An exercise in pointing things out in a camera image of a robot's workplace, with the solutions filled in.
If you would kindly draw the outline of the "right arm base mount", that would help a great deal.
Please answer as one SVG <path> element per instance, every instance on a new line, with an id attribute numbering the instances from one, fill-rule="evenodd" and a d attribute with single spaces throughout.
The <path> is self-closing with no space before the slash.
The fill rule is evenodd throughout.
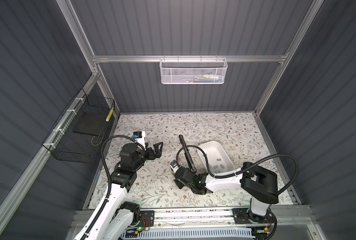
<path id="1" fill-rule="evenodd" d="M 249 208 L 233 208 L 232 215 L 236 224 L 267 224 L 271 226 L 276 218 L 273 213 L 267 211 L 264 216 L 251 213 Z"/>

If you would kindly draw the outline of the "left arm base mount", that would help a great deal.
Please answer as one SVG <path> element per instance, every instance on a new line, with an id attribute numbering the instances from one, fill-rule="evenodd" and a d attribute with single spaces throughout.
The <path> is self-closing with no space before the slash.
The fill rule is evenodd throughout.
<path id="1" fill-rule="evenodd" d="M 155 211 L 141 210 L 140 216 L 129 225 L 129 228 L 153 227 L 155 220 Z"/>

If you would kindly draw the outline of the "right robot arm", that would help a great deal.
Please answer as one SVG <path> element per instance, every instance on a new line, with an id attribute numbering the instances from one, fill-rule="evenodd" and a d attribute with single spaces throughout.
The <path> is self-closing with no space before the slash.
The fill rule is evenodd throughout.
<path id="1" fill-rule="evenodd" d="M 243 189 L 252 196 L 250 216 L 264 217 L 271 205 L 279 203 L 277 174 L 260 166 L 254 166 L 251 162 L 245 162 L 243 166 L 251 168 L 240 175 L 231 173 L 227 178 L 226 175 L 212 177 L 208 173 L 197 175 L 179 165 L 177 161 L 170 163 L 175 177 L 174 182 L 179 189 L 187 187 L 196 195 L 206 195 L 220 190 Z"/>

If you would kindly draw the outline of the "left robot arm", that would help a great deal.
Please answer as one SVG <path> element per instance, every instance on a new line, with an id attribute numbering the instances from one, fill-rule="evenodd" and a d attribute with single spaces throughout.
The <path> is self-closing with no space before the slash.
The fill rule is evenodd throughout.
<path id="1" fill-rule="evenodd" d="M 119 166 L 108 176 L 105 196 L 75 240 L 118 240 L 126 228 L 138 224 L 140 206 L 124 199 L 137 179 L 137 171 L 147 160 L 160 158 L 163 145 L 159 142 L 153 149 L 143 149 L 138 143 L 129 143 L 122 147 Z"/>

